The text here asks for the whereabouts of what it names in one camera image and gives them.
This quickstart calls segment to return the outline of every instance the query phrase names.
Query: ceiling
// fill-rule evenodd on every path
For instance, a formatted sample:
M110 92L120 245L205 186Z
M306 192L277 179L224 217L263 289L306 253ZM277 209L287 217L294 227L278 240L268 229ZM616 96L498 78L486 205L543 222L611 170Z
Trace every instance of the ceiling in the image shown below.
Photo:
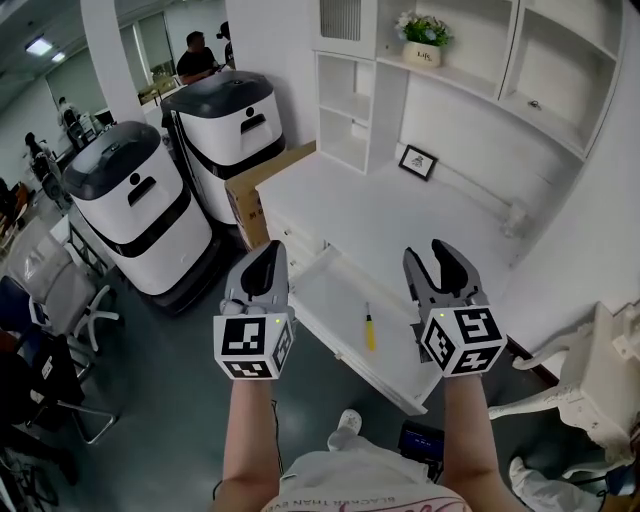
M115 0L118 22L129 25L173 1ZM27 44L43 35L54 50L43 57L28 54ZM80 0L0 0L0 111L56 66L51 57L57 51L70 56L86 45Z

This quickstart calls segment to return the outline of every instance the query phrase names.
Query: cardboard box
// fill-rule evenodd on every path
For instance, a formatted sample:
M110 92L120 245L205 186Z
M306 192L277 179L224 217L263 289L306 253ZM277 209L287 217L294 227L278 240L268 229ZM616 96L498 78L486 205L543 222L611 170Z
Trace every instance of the cardboard box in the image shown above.
M262 211L260 196L256 185L269 179L298 160L316 150L315 141L291 151L285 151L271 160L256 165L225 182L231 209L238 222L242 240L248 251L260 247L269 241L267 223Z

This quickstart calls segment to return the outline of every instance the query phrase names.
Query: ceiling light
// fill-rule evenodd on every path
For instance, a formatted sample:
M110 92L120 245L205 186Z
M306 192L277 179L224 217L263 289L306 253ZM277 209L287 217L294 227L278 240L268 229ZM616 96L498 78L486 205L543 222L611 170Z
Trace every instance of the ceiling light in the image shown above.
M49 50L51 50L51 48L52 48L51 44L49 44L47 41L39 37L38 39L33 41L29 46L27 46L27 51L29 53L33 53L34 55L37 55L38 57L40 57L41 55L44 55Z

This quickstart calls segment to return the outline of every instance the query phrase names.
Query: screwdriver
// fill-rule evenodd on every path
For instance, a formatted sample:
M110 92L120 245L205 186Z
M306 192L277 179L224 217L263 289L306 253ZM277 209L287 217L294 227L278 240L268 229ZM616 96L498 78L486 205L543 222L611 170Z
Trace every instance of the screwdriver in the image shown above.
M376 349L376 336L373 331L373 320L371 319L371 310L369 309L369 303L367 305L367 322L366 322L366 330L367 330L367 348L373 352Z

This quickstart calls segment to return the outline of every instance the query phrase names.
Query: white carved chair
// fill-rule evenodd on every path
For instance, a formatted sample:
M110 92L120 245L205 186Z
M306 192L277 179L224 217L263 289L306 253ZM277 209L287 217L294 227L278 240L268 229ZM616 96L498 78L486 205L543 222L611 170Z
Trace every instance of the white carved chair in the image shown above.
M618 315L614 319L609 310L598 303L592 323L559 336L529 361L516 358L513 367L528 370L558 352L567 352L557 386L489 409L489 416L494 420L557 407L564 423L583 429L592 441L604 448L605 461L570 467L564 473L565 478L576 471L610 471L634 460L629 442L640 410L640 364L636 359L624 359L614 347L614 340L619 340L621 335L622 322L617 320Z

